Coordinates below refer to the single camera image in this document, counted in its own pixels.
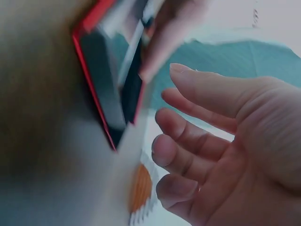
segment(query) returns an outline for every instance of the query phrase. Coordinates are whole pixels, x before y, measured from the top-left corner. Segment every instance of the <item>fingernail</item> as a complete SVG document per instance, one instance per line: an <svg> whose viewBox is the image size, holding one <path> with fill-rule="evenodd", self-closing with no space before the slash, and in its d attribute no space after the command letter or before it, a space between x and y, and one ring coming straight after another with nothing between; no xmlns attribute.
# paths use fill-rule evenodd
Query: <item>fingernail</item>
<svg viewBox="0 0 301 226"><path fill-rule="evenodd" d="M183 178L176 179L170 187L170 191L177 195L192 196L198 190L198 182Z"/></svg>
<svg viewBox="0 0 301 226"><path fill-rule="evenodd" d="M152 154L155 153L155 151L154 151L154 146L155 146L155 143L156 143L157 140L158 140L158 137L156 137L156 138L154 139L154 141L152 142L152 144L151 144L151 153L152 153Z"/></svg>
<svg viewBox="0 0 301 226"><path fill-rule="evenodd" d="M170 72L175 72L175 73L183 73L185 71L191 70L189 67L181 64L170 64L169 66Z"/></svg>

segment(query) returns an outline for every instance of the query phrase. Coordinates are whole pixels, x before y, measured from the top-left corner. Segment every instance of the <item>skin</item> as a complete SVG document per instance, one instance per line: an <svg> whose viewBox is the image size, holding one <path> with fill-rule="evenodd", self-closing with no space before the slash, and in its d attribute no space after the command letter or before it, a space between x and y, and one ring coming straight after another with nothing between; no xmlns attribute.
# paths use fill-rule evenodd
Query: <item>skin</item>
<svg viewBox="0 0 301 226"><path fill-rule="evenodd" d="M163 134L152 156L170 172L157 185L163 207L193 226L301 225L301 90L178 64L170 76L176 88L162 93L168 104L235 139L159 110Z"/></svg>
<svg viewBox="0 0 301 226"><path fill-rule="evenodd" d="M144 52L140 76L151 81L162 64L180 46L184 37L201 23L207 0L166 0L152 27L150 42Z"/></svg>

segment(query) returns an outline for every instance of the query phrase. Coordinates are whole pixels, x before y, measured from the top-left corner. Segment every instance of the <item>finger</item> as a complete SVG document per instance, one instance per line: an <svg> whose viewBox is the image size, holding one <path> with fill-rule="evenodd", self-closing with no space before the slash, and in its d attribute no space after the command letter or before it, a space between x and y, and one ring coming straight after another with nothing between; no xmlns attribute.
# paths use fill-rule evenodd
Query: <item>finger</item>
<svg viewBox="0 0 301 226"><path fill-rule="evenodd" d="M230 142L191 124L176 112L163 108L155 116L163 133L187 151L203 158L219 160Z"/></svg>
<svg viewBox="0 0 301 226"><path fill-rule="evenodd" d="M155 19L155 30L146 48L141 78L149 82L194 27L192 15L201 15L195 1L165 1Z"/></svg>
<svg viewBox="0 0 301 226"><path fill-rule="evenodd" d="M158 199L166 210L186 221L189 220L193 199L199 192L196 181L169 174L159 181L156 190Z"/></svg>
<svg viewBox="0 0 301 226"><path fill-rule="evenodd" d="M170 173L205 183L215 162L200 158L179 147L167 135L159 135L152 145L152 158L154 162Z"/></svg>
<svg viewBox="0 0 301 226"><path fill-rule="evenodd" d="M216 73L198 72L171 64L170 76L179 92L189 101L229 118L236 118L241 108L259 97L274 80L240 79Z"/></svg>
<svg viewBox="0 0 301 226"><path fill-rule="evenodd" d="M192 117L201 119L210 125L224 130L230 134L235 134L237 130L235 119L225 117L223 115L211 112L201 106L198 106L191 101L187 100L179 92L177 88L169 88L162 92L163 100L177 108L181 112L190 115Z"/></svg>
<svg viewBox="0 0 301 226"><path fill-rule="evenodd" d="M224 206L227 199L234 192L240 192L240 185L256 180L253 176L247 176L247 158L241 149L233 145L227 151L228 155L223 157L216 167L211 171L206 183L195 197L190 209L190 222L206 225L210 217Z"/></svg>

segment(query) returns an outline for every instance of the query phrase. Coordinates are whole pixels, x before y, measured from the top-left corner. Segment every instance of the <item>red frame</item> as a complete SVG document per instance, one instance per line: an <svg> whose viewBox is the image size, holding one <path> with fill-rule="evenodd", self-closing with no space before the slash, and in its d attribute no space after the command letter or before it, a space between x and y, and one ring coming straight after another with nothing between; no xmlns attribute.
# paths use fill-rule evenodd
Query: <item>red frame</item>
<svg viewBox="0 0 301 226"><path fill-rule="evenodd" d="M97 107L98 113L103 121L103 129L108 137L109 143L112 146L113 150L116 151L117 147L114 145L114 142L110 136L109 128L105 119L105 116L103 114L99 99L97 97L95 87L93 85L82 49L79 44L79 39L82 34L84 33L90 33L91 30L97 25L97 23L103 18L103 16L107 13L107 11L113 6L113 4L116 2L116 0L99 0L96 5L88 12L86 17L80 22L80 24L73 30L72 32L72 39L73 43L75 46L75 49L77 51L82 69L84 71L85 78L87 80L87 83L89 85L93 100L95 102L95 105ZM135 112L135 117L134 121L132 122L133 124L136 123L137 115L138 112L141 108L142 105L142 99L143 99L143 94L144 94L144 87L145 84L142 82L139 98L138 98L138 103L137 103L137 108Z"/></svg>

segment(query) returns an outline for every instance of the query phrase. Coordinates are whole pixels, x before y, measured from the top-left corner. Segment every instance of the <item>white surface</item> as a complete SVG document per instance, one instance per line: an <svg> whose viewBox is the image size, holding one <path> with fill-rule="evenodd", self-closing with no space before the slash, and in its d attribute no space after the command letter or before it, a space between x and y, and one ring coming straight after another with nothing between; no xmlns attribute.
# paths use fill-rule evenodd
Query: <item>white surface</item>
<svg viewBox="0 0 301 226"><path fill-rule="evenodd" d="M216 129L214 127L206 127L203 129L206 129L208 132L211 132L212 134L222 137L224 139L233 140L233 136L221 131L219 129ZM147 120L147 131L145 134L145 141L144 141L144 149L146 153L151 158L151 144L154 138L158 135L162 134L162 130L159 128L157 123L155 122L155 112L150 111L150 115L148 116ZM159 177L162 178L164 175L166 175L168 172L164 169L157 167ZM150 216L145 220L143 226L165 226L165 225L171 225L171 226L189 226L186 221L182 220L181 218L177 217L176 215L169 213L166 211L161 204L159 203L155 208L154 212L150 214Z"/></svg>

